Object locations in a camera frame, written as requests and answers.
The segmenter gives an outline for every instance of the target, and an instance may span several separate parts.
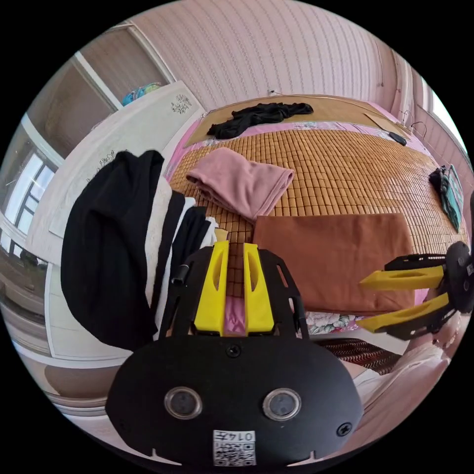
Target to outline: cabinet door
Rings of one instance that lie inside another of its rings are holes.
[[[67,158],[94,126],[116,110],[72,58],[38,94],[28,109],[28,117],[43,139]]]
[[[110,91],[122,102],[139,87],[168,84],[130,28],[108,31],[80,52]]]

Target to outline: bamboo sleeping mat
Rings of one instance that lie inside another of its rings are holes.
[[[171,187],[195,197],[207,215],[229,232],[227,293],[243,296],[242,244],[251,242],[253,226],[200,197],[187,172],[210,151],[227,147],[248,160],[295,171],[293,182],[274,216],[402,213],[414,253],[444,253],[457,240],[467,242],[462,226],[456,233],[428,182],[430,157],[394,141],[339,130],[286,130],[237,138],[184,155]]]

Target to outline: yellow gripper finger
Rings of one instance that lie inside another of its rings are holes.
[[[364,329],[367,329],[368,331],[376,332],[377,330],[383,327],[411,321],[415,318],[438,311],[444,306],[446,306],[448,303],[448,294],[443,293],[437,296],[436,298],[433,298],[432,300],[423,303],[422,305],[413,306],[406,310],[385,313],[384,315],[368,317],[366,319],[357,321],[357,325],[363,327]]]
[[[376,271],[364,278],[360,285],[374,290],[416,290],[437,288],[444,276],[442,266],[416,270]]]
[[[258,248],[243,245],[243,288],[245,295],[245,334],[269,333],[275,325],[267,284],[263,274]]]
[[[197,331],[224,335],[228,260],[229,241],[215,242],[194,319]]]

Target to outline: pink folded towel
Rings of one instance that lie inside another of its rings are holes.
[[[205,198],[250,222],[267,216],[293,180],[292,169],[248,161],[228,148],[218,148],[188,173]]]

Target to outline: green cloth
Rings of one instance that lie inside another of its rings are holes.
[[[451,165],[441,178],[441,205],[454,228],[459,232],[462,222],[464,197],[458,174]]]

